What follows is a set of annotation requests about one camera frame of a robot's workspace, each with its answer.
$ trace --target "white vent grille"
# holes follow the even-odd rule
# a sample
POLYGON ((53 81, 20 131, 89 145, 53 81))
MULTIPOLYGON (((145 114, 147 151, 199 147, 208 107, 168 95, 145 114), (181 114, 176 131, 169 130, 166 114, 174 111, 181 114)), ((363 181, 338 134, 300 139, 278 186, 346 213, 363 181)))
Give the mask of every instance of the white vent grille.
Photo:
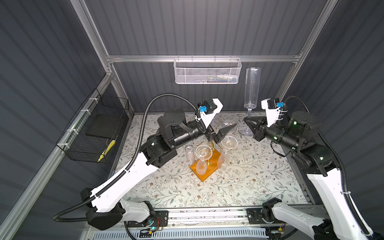
MULTIPOLYGON (((164 229, 152 233, 151 237, 139 237, 139 230, 130 230, 136 239, 173 239, 173 238, 227 238, 227 237, 253 237, 268 238, 265 229, 258 227, 231 227, 231 228, 191 228, 191 229, 164 229)), ((100 240, 130 240, 125 230, 96 231, 93 239, 100 240)))
POLYGON ((180 61, 175 58, 173 66, 177 84, 236 84, 242 65, 240 59, 180 61))

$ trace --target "black wire basket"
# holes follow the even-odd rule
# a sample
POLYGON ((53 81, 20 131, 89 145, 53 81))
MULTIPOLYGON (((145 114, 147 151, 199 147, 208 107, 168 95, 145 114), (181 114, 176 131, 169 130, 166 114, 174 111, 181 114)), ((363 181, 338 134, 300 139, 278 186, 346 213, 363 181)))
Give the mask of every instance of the black wire basket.
POLYGON ((70 123, 66 142, 56 142, 69 159, 74 161, 108 163, 113 161, 128 124, 128 99, 98 95, 87 110, 81 110, 81 118, 72 128, 70 123))

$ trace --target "aluminum frame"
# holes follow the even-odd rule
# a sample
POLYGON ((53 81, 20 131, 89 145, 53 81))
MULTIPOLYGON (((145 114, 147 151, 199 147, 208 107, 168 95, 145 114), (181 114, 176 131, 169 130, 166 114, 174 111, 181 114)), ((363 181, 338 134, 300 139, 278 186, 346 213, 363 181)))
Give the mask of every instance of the aluminum frame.
MULTIPOLYGON (((323 205, 292 205, 295 209, 302 212, 322 218, 329 218, 323 205)), ((260 223, 249 224, 246 210, 249 208, 261 209, 262 206, 252 207, 201 207, 201 208, 177 208, 177 209, 155 209, 167 210, 168 226, 167 228, 185 229, 185 228, 228 228, 228 227, 278 227, 281 223, 260 223)), ((123 230, 124 222, 119 222, 108 230, 123 230)), ((86 224, 80 240, 92 240, 93 234, 98 229, 86 224)))
MULTIPOLYGON (((122 136, 123 140, 127 139, 129 129, 131 128, 132 120, 133 120, 133 118, 130 118, 128 123, 127 123, 127 127, 125 128, 124 134, 122 136)), ((116 154, 115 160, 113 161, 111 170, 109 171, 108 179, 110 179, 116 173, 116 167, 119 163, 121 152, 122 152, 122 149, 124 148, 124 143, 125 143, 124 141, 121 141, 121 143, 120 143, 120 146, 119 146, 118 152, 116 154)))
MULTIPOLYGON (((289 149, 287 149, 287 148, 285 148, 285 147, 282 147, 282 148, 283 148, 283 151, 284 151, 285 154, 288 154, 288 153, 290 152, 289 149)), ((305 191, 305 193, 308 194, 308 198, 309 198, 309 199, 307 199, 307 202, 308 202, 308 203, 311 203, 311 204, 315 204, 315 200, 314 200, 314 198, 313 198, 311 192, 309 191, 309 188, 308 188, 307 184, 306 184, 305 181, 304 181, 303 175, 301 174, 301 172, 300 172, 300 170, 299 170, 299 167, 297 166, 297 163, 292 159, 292 157, 291 157, 290 154, 288 154, 288 155, 286 156, 286 158, 287 158, 287 161, 288 161, 289 165, 291 166, 291 169, 292 169, 292 171, 293 171, 293 174, 294 174, 295 177, 296 177, 297 182, 298 182, 299 185, 302 187, 302 191, 303 191, 303 193, 304 193, 304 191, 305 191)))
POLYGON ((300 55, 266 55, 266 56, 166 56, 166 55, 108 55, 107 61, 110 63, 127 63, 127 62, 147 62, 147 63, 173 63, 175 59, 177 61, 233 61, 241 59, 246 63, 271 63, 271 62, 288 62, 297 63, 300 59, 300 55))
MULTIPOLYGON (((112 86, 115 89, 119 98, 126 98, 129 100, 128 95, 126 94, 120 78, 114 68, 113 64, 109 63, 106 56, 108 55, 108 51, 101 39, 99 31, 96 28, 96 25, 92 19, 91 13, 88 10, 88 7, 84 0, 71 0, 71 4, 76 11, 77 16, 80 19, 81 24, 83 25, 85 32, 88 35, 89 40, 92 43, 93 48, 95 49, 101 64, 104 67, 106 73, 112 72, 115 76, 115 80, 112 81, 112 86)), ((129 102, 129 116, 130 118, 134 115, 134 110, 131 106, 131 102, 129 102)))
MULTIPOLYGON (((303 48, 299 55, 293 56, 230 56, 240 57, 244 62, 293 62, 294 65, 289 71, 288 75, 281 88, 278 91, 277 96, 280 99, 283 99, 284 95, 288 91, 290 85, 292 84, 295 76, 297 75, 299 69, 301 68, 304 60, 306 59, 310 49, 312 48, 314 42, 316 41, 321 29, 323 28, 325 22, 330 16, 332 10, 334 9, 338 0, 328 0, 324 5, 318 19, 314 27, 312 28, 307 40, 305 41, 303 48)), ((153 56, 109 56, 106 50, 106 47, 101 39, 100 34, 96 28, 96 25, 91 17, 91 14, 86 6, 84 0, 71 0, 71 3, 78 15, 91 43, 107 73, 107 75, 103 78, 101 83, 98 86, 98 90, 100 93, 103 93, 107 88, 108 84, 112 82, 112 85, 117 92, 118 97, 127 98, 127 94, 122 86, 120 78, 117 75, 117 72, 113 66, 113 62, 121 62, 121 61, 155 61, 155 62, 168 62, 173 61, 177 56, 155 56, 156 58, 152 58, 153 56)), ((130 117, 132 118, 134 115, 133 108, 130 104, 130 117)), ((74 126, 75 121, 79 120, 79 116, 74 120, 71 124, 71 127, 74 126)), ((60 161, 64 157, 64 153, 58 148, 52 151, 50 156, 47 158, 43 166, 40 168, 39 172, 35 175, 27 189, 23 192, 23 195, 19 198, 15 206, 12 208, 11 212, 7 215, 6 219, 0 226, 0 239, 10 240, 20 227, 21 223, 24 221, 28 212, 32 208, 33 204, 39 197, 40 193, 44 189, 45 185, 51 178, 55 169, 59 165, 60 161)))
POLYGON ((304 42, 303 48, 301 49, 299 55, 300 59, 297 63, 294 63, 288 72, 283 84, 281 85, 279 91, 277 92, 276 97, 280 100, 283 100, 283 97, 288 92, 289 87, 291 86, 293 80, 295 79, 297 73, 299 72, 301 66, 303 65, 305 59, 308 56, 308 53, 311 51, 313 44, 315 43, 317 37, 319 36, 322 28, 327 22, 331 12, 336 6, 338 0, 327 0, 323 9, 321 10, 319 17, 317 18, 311 32, 309 33, 307 39, 304 42))
MULTIPOLYGON (((102 94, 105 92, 112 79, 114 79, 114 76, 111 73, 105 75, 99 86, 97 86, 97 90, 92 93, 88 101, 84 104, 82 110, 87 110, 94 101, 94 98, 96 98, 99 93, 102 94)), ((69 129, 73 129, 84 114, 86 114, 85 111, 80 111, 71 123, 69 129)), ((66 142, 70 135, 71 133, 67 131, 60 139, 60 142, 66 142)), ((13 238, 64 156, 65 153, 58 146, 55 146, 54 150, 0 225, 0 239, 11 240, 13 238)))

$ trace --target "orange base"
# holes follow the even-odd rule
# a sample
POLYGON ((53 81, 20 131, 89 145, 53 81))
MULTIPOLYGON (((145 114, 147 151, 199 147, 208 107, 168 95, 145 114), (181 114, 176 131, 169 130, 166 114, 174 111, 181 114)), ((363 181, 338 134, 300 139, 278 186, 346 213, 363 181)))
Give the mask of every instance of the orange base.
POLYGON ((192 164, 190 166, 191 170, 196 174, 196 176, 202 181, 204 182, 204 180, 206 180, 209 176, 211 176, 211 174, 216 171, 216 169, 218 169, 217 167, 217 160, 218 158, 220 157, 220 153, 214 149, 213 150, 213 153, 212 153, 212 157, 209 159, 209 161, 207 161, 207 163, 209 162, 209 165, 207 167, 207 171, 203 174, 203 175, 200 175, 196 172, 196 165, 198 163, 198 161, 196 161, 194 164, 192 164))

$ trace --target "table surface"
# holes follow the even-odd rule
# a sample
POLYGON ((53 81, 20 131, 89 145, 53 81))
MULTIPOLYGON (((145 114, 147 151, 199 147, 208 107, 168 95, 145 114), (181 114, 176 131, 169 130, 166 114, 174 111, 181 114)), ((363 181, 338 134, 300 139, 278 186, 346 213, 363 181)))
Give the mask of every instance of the table surface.
MULTIPOLYGON (((238 127, 245 125, 246 113, 220 113, 222 122, 233 120, 238 127)), ((159 114, 148 115, 144 138, 154 134, 159 125, 159 114)), ((187 121, 193 114, 187 114, 187 121)), ((127 164, 134 153, 139 137, 142 115, 135 115, 131 123, 116 171, 127 164)), ((145 177, 124 197, 125 200, 150 201, 155 208, 173 207, 217 207, 261 205, 264 201, 277 197, 288 204, 306 204, 300 186, 285 157, 273 153, 270 141, 257 142, 252 137, 233 133, 238 146, 230 153, 230 164, 225 171, 216 170, 201 182, 189 168, 184 148, 162 168, 145 177)), ((191 144, 196 147, 204 140, 200 137, 191 144)), ((280 153, 283 150, 274 144, 280 153)))

